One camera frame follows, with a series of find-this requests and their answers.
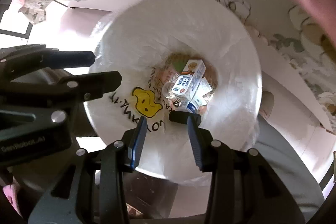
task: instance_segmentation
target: blue label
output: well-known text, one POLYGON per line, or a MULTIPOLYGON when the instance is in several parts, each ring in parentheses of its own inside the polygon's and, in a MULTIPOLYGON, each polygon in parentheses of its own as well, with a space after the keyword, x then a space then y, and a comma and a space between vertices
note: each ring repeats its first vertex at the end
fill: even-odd
POLYGON ((189 103, 189 104, 187 105, 187 108, 190 109, 193 113, 196 113, 196 112, 197 112, 195 106, 194 106, 192 103, 189 103))

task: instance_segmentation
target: plastic bag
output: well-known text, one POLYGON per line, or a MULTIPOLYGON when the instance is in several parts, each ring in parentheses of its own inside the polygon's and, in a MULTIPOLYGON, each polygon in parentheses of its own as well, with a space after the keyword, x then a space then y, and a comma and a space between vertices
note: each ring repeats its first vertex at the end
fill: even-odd
POLYGON ((111 143, 147 114, 140 172, 179 184, 210 181, 195 165, 186 125, 168 120, 170 106, 148 85, 155 68, 176 52, 201 56, 217 71, 218 86, 200 127, 232 149, 254 144, 261 100, 259 60, 241 22, 221 4, 143 0, 105 16, 92 39, 99 44, 90 71, 118 70, 123 79, 115 92, 87 103, 89 119, 105 143, 111 143))

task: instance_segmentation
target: silver screw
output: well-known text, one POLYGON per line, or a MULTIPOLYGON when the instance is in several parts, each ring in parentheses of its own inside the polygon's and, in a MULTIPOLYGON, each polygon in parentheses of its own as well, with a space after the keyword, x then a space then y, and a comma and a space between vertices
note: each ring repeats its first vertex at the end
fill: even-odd
POLYGON ((258 152, 257 149, 252 148, 252 149, 249 150, 249 154, 251 156, 257 156, 259 154, 259 152, 258 152))
POLYGON ((91 94, 90 93, 85 93, 84 94, 84 100, 88 101, 90 99, 91 94))
POLYGON ((76 151, 77 156, 83 156, 85 154, 85 149, 80 148, 76 151))
POLYGON ((213 147, 220 147, 221 144, 222 144, 222 143, 221 143, 219 140, 213 140, 213 141, 211 141, 211 145, 212 145, 213 147))
POLYGON ((70 88, 75 88, 78 86, 78 83, 76 81, 69 81, 67 82, 67 86, 70 88))
POLYGON ((124 146, 123 141, 115 141, 113 144, 116 148, 121 148, 124 146))
POLYGON ((56 123, 64 122, 67 114, 63 110, 56 110, 51 114, 51 120, 56 123))

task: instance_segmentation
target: gray pants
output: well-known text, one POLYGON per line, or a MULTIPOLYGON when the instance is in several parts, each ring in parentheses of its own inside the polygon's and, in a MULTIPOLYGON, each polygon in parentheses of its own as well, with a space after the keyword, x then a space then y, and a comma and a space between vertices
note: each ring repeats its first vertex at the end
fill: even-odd
POLYGON ((254 146, 278 174, 308 221, 324 202, 322 190, 286 139, 258 116, 260 135, 254 146))

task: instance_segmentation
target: yellow cartoon drawing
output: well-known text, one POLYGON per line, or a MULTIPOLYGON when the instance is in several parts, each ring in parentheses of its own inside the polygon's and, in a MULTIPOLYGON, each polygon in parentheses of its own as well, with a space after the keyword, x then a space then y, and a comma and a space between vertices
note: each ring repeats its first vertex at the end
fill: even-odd
POLYGON ((136 97, 135 108, 147 118, 152 118, 159 110, 163 109, 161 104, 155 103, 155 93, 151 90, 144 90, 136 87, 132 95, 136 97))

